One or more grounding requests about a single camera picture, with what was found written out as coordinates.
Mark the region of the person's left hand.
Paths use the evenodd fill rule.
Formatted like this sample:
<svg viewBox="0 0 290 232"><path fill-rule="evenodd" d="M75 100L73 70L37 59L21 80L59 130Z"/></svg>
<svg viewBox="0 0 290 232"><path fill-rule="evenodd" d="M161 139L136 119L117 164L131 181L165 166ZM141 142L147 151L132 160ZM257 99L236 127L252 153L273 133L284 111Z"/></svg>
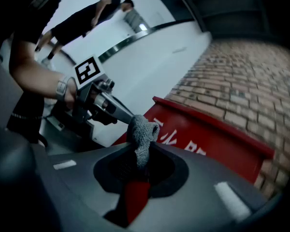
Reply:
<svg viewBox="0 0 290 232"><path fill-rule="evenodd" d="M73 109L76 93L77 93L76 82L75 82L74 78L71 77L67 81L65 98L64 98L66 106L69 110Z"/></svg>

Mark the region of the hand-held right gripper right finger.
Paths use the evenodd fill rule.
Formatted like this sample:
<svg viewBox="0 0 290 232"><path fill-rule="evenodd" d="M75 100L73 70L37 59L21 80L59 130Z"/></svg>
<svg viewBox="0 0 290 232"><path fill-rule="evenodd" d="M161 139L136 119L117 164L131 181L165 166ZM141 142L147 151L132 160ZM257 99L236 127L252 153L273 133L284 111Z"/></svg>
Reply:
<svg viewBox="0 0 290 232"><path fill-rule="evenodd" d="M175 161L167 189L181 187L166 197L150 197L128 226L133 232L233 232L266 203L247 180L207 156L169 145L151 146Z"/></svg>

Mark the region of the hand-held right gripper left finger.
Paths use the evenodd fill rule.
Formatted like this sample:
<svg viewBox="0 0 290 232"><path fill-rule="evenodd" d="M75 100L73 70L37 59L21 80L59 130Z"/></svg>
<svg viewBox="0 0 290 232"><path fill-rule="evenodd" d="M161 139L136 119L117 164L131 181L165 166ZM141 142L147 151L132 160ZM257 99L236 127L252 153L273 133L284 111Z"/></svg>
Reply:
<svg viewBox="0 0 290 232"><path fill-rule="evenodd" d="M60 232L123 232L124 228L103 218L113 209L118 194L103 190L94 177L96 162L130 144L93 151L48 156L35 145L37 172L57 213Z"/></svg>

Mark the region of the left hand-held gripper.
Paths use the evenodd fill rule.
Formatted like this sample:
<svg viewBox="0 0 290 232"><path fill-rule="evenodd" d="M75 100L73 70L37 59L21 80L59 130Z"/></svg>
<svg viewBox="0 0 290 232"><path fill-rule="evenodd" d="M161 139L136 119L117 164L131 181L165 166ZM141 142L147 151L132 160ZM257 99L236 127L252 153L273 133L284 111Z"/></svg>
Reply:
<svg viewBox="0 0 290 232"><path fill-rule="evenodd" d="M72 116L79 123L88 120L104 125L119 120L129 124L134 114L112 95L114 81L110 79L96 56L91 56L73 68L77 85Z"/></svg>

